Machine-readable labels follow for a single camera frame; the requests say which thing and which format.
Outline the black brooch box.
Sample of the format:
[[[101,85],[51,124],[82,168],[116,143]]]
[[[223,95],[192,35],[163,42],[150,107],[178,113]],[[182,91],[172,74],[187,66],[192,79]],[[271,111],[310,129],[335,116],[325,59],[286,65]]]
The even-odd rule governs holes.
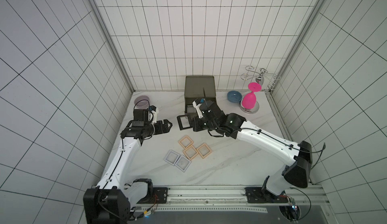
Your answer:
[[[177,122],[180,130],[186,130],[191,128],[189,115],[177,116]]]
[[[192,113],[196,113],[196,109],[193,105],[185,105],[185,113],[186,114],[192,114]]]

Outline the three-tier drawer cabinet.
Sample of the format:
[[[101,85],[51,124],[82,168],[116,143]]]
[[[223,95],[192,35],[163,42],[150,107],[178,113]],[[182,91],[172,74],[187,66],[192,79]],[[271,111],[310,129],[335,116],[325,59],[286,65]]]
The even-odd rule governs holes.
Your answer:
[[[184,112],[185,105],[192,105],[196,98],[205,98],[206,100],[217,102],[214,76],[186,76],[184,88]]]

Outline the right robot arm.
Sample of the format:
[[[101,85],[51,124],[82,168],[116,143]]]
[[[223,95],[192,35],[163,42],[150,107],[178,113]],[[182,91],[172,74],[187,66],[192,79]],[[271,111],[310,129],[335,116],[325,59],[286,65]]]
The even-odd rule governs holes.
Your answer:
[[[271,134],[243,116],[225,114],[213,101],[196,99],[192,105],[197,114],[189,117],[188,122],[194,132],[214,131],[214,137],[245,141],[270,153],[284,164],[279,171],[265,179],[256,199],[271,203],[292,186],[303,189],[308,187],[312,164],[310,143],[296,143]]]

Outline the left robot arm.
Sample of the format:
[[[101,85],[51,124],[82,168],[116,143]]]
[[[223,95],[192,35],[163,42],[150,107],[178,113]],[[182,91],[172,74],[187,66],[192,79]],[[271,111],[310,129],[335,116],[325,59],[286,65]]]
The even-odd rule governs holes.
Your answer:
[[[168,133],[172,123],[157,120],[158,109],[133,110],[131,120],[120,133],[119,147],[96,186],[86,190],[83,196],[86,222],[89,224],[128,224],[137,220],[133,208],[141,201],[156,201],[150,179],[136,179],[126,186],[125,175],[145,140]]]

